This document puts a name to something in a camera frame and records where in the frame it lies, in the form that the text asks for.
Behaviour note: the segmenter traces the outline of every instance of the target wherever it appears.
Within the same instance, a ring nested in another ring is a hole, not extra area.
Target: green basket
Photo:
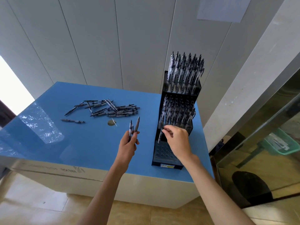
[[[270,154],[288,155],[300,151],[300,145],[289,135],[277,128],[259,143]]]

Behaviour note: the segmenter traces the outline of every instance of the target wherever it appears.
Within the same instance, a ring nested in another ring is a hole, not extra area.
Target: pen stand shelf
[[[168,72],[164,72],[164,83],[163,83],[163,92],[161,94],[161,99],[160,99],[160,105],[159,105],[159,114],[158,114],[158,121],[157,121],[157,130],[156,130],[156,135],[155,135],[155,142],[154,142],[154,151],[153,151],[153,159],[152,159],[152,166],[160,166],[160,167],[165,167],[165,168],[174,168],[174,169],[182,169],[183,165],[182,163],[177,159],[177,157],[173,154],[171,151],[171,148],[169,144],[167,143],[167,139],[165,135],[163,134],[161,137],[160,143],[158,143],[159,135],[160,135],[160,130],[162,128],[162,125],[160,123],[160,117],[161,113],[163,111],[163,103],[165,97],[172,97],[172,98],[177,98],[179,100],[183,101],[193,101],[193,103],[196,102],[197,97],[201,91],[201,84],[200,81],[198,81],[194,93],[193,94],[186,94],[186,90],[181,93],[181,86],[179,88],[178,93],[174,90],[171,92],[171,84],[167,84],[167,74]],[[180,128],[186,129],[188,134],[193,130],[193,121],[189,124],[174,124],[175,126],[178,126]]]

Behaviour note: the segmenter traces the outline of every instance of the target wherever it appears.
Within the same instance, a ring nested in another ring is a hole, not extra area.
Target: forearm
[[[252,220],[231,200],[206,169],[196,160],[183,162],[202,197],[215,225],[254,225]]]
[[[105,225],[123,173],[113,164],[77,225]]]

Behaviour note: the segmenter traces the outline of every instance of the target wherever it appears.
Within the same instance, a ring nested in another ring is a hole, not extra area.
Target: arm
[[[135,143],[139,144],[137,140],[138,133],[140,132],[135,132],[130,142],[128,142],[129,131],[125,132],[120,141],[118,154],[113,165],[77,225],[107,224],[120,179],[126,172],[129,162],[134,155],[134,151],[137,149]]]
[[[210,176],[197,155],[192,154],[187,131],[173,125],[166,125],[163,133],[174,155],[193,178],[215,225],[255,225]]]

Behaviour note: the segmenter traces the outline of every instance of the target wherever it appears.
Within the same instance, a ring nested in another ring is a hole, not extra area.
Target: blue table
[[[83,179],[85,177],[82,174],[88,175],[87,170],[93,171],[92,173],[99,170],[104,172],[100,175],[101,178],[93,178],[90,174],[87,179],[102,181],[100,179],[104,178],[106,171],[112,165],[119,141],[128,130],[130,120],[135,125],[137,117],[140,116],[138,136],[140,145],[137,146],[126,175],[133,178],[138,175],[193,184],[185,168],[176,170],[151,166],[160,97],[160,94],[57,82],[0,131],[0,162],[18,171],[46,174],[58,172],[55,167],[52,170],[45,168],[51,167],[49,164],[66,166],[66,168],[57,168],[60,172],[64,172],[57,174]],[[83,100],[106,98],[114,100],[117,106],[134,103],[140,107],[139,114],[116,117],[114,118],[116,125],[113,126],[108,125],[111,118],[90,117],[89,109],[84,107],[77,108],[73,113],[64,116],[74,105]],[[193,119],[193,131],[189,137],[191,148],[213,176],[199,111],[197,105],[195,107],[197,114]],[[63,122],[60,120],[62,118],[81,120],[86,123]],[[21,166],[22,163],[28,164],[26,161],[31,161],[31,168]]]

